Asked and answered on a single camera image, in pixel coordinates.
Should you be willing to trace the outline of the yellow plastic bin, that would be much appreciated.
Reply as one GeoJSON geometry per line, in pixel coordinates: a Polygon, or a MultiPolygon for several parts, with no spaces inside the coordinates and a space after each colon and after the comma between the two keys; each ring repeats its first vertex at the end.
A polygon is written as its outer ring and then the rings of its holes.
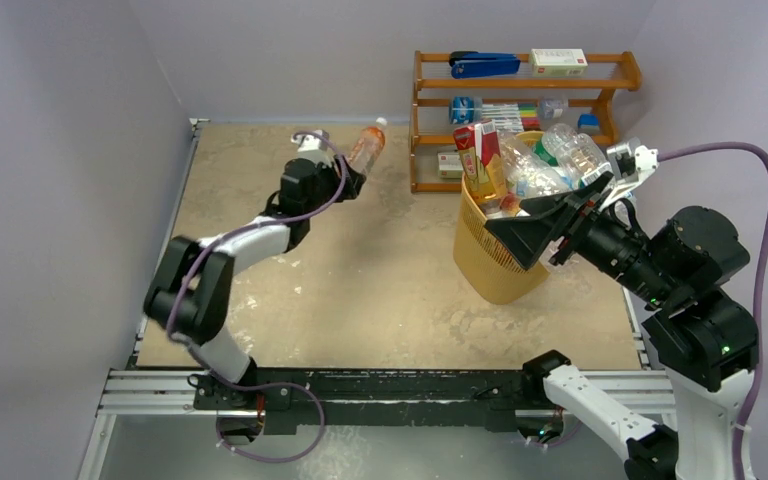
{"type": "Polygon", "coordinates": [[[539,263],[529,269],[519,266],[499,241],[485,230],[486,221],[504,218],[509,213],[505,208],[508,198],[509,191],[500,210],[485,213],[470,197],[462,175],[453,259],[474,290],[497,305],[523,297],[549,277],[548,270],[539,263]]]}

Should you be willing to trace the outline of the orange label bottle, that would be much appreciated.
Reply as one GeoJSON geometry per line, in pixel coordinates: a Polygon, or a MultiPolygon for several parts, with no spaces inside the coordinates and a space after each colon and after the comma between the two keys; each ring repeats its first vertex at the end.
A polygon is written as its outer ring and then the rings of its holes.
{"type": "Polygon", "coordinates": [[[364,176],[371,173],[375,162],[385,147],[387,126],[388,120],[384,117],[378,117],[372,125],[360,131],[359,137],[347,158],[348,166],[354,172],[364,176]]]}

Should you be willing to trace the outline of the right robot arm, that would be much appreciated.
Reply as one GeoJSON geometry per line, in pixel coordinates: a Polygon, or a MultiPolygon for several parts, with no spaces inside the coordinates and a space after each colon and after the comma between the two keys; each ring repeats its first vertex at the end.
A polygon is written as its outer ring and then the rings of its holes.
{"type": "Polygon", "coordinates": [[[748,479],[742,409],[760,363],[760,329],[723,285],[749,260],[734,225],[700,206],[679,210],[654,236],[634,211],[616,214],[634,183],[603,174],[581,189],[526,199],[486,230],[523,267],[555,245],[555,266],[579,256],[643,300],[644,331],[670,382],[676,423],[645,418],[596,388],[558,351],[523,367],[536,407],[572,413],[620,458],[630,479],[748,479]]]}

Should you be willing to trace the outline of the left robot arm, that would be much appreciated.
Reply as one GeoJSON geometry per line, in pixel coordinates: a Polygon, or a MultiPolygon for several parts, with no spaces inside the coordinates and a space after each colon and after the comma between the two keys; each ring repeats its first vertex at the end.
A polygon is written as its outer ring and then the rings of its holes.
{"type": "Polygon", "coordinates": [[[219,395],[232,408],[247,408],[258,395],[257,364],[226,326],[235,276],[295,249],[313,216],[357,198],[366,180],[339,155],[324,163],[297,157],[252,221],[214,237],[177,236],[167,244],[143,312],[220,381],[219,395]]]}

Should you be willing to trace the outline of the white label bottle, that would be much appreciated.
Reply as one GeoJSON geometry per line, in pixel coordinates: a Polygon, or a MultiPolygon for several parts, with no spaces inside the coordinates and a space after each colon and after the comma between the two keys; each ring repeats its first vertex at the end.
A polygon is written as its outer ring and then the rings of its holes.
{"type": "Polygon", "coordinates": [[[563,171],[536,153],[542,136],[543,133],[538,131],[502,134],[500,149],[504,176],[509,193],[520,199],[545,197],[571,190],[563,171]]]}

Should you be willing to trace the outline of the brown tea bottle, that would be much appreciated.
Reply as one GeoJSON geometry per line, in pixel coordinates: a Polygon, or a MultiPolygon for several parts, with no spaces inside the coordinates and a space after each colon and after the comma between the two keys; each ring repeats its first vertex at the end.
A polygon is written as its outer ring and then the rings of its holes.
{"type": "Polygon", "coordinates": [[[500,210],[508,188],[495,122],[461,126],[454,130],[453,139],[470,197],[485,213],[500,210]]]}

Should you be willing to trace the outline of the green label bottle green cap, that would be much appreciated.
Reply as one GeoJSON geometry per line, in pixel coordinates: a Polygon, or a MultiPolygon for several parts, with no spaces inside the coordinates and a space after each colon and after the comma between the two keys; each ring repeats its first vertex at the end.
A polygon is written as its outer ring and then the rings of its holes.
{"type": "Polygon", "coordinates": [[[544,146],[543,139],[537,140],[535,144],[533,145],[533,152],[535,155],[537,155],[541,160],[545,161],[547,164],[553,167],[557,167],[558,163],[556,158],[551,154],[551,152],[544,146]]]}

